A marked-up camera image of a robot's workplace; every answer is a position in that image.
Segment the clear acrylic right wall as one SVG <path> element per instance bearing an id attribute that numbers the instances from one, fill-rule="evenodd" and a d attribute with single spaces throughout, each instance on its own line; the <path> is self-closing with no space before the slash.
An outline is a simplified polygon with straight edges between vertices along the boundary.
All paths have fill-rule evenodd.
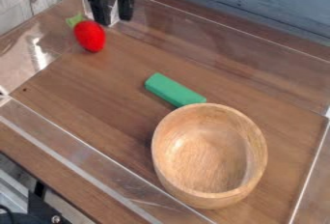
<path id="1" fill-rule="evenodd" d="M 287 224 L 330 224 L 330 106 L 323 117 L 326 128 Z"/>

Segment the wooden bowl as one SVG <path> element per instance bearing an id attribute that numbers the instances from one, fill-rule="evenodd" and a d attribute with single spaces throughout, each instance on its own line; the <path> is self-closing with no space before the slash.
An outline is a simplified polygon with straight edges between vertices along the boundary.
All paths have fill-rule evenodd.
<path id="1" fill-rule="evenodd" d="M 245 198 L 268 162 L 267 141 L 255 122 L 235 108 L 215 103 L 187 105 L 164 116 L 151 153 L 168 193 L 204 210 Z"/>

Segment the red toy strawberry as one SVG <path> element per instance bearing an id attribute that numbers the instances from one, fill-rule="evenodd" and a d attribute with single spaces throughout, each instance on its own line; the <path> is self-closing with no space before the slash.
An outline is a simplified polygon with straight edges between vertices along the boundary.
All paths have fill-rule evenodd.
<path id="1" fill-rule="evenodd" d="M 78 45 L 92 53 L 98 52 L 105 44 L 102 27 L 93 21 L 76 14 L 65 19 L 66 25 L 73 31 Z"/>

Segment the clear acrylic wall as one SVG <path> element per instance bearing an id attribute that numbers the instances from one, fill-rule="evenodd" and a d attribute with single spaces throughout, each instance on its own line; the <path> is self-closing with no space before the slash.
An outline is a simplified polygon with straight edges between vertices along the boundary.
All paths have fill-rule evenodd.
<path id="1" fill-rule="evenodd" d="M 96 224 L 215 224 L 8 96 L 0 96 L 0 153 Z"/>
<path id="2" fill-rule="evenodd" d="M 183 0 L 135 0 L 116 30 L 318 114 L 330 108 L 322 45 Z"/>
<path id="3" fill-rule="evenodd" d="M 330 106 L 323 117 L 326 128 L 287 224 L 330 224 Z"/>

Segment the clear acrylic back wall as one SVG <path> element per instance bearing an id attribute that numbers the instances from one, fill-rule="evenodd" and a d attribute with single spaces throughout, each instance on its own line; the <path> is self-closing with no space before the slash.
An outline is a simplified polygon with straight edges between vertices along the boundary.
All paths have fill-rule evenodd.
<path id="1" fill-rule="evenodd" d="M 322 45 L 183 0 L 135 0 L 116 30 L 318 114 L 330 108 Z"/>

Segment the clear acrylic front wall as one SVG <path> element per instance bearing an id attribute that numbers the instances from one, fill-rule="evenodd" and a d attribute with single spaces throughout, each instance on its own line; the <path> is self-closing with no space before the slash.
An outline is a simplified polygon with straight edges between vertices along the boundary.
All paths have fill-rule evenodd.
<path id="1" fill-rule="evenodd" d="M 215 224 L 8 96 L 0 96 L 0 153 L 96 224 Z"/>

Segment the green rectangular block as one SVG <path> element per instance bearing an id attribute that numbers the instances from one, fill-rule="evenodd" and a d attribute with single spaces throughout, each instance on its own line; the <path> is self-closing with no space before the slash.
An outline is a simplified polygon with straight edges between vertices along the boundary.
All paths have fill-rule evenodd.
<path id="1" fill-rule="evenodd" d="M 144 88 L 175 107 L 205 103 L 204 96 L 157 72 L 144 81 Z"/>

